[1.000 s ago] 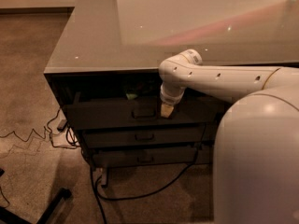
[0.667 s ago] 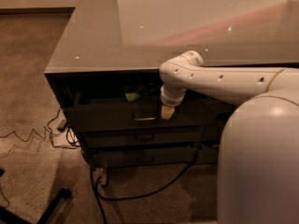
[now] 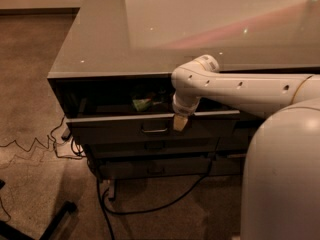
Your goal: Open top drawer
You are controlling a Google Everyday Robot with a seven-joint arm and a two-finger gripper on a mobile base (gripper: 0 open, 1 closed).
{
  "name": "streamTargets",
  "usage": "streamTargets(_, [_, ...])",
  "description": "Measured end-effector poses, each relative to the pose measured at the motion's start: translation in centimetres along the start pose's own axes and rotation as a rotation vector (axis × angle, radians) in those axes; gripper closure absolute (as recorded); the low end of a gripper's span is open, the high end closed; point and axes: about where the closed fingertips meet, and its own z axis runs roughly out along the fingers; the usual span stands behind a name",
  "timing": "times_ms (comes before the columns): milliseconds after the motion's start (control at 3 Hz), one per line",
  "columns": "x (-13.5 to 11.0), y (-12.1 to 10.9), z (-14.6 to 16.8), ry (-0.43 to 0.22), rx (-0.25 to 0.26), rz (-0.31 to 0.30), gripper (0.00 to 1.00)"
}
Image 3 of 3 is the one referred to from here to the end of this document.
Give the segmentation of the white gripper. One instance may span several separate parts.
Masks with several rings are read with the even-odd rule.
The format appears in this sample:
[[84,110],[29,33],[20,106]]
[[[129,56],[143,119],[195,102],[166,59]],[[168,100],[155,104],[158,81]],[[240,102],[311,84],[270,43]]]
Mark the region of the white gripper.
[[179,93],[173,95],[172,108],[176,113],[173,117],[173,129],[182,132],[188,123],[188,116],[196,111],[200,99],[193,96],[185,96]]

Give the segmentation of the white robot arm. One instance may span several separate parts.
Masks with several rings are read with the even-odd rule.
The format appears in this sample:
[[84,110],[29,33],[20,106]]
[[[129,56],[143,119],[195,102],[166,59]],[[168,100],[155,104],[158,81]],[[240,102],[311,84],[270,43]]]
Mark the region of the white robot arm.
[[222,73],[210,55],[171,75],[174,128],[202,98],[264,120],[247,151],[241,240],[320,240],[320,77]]

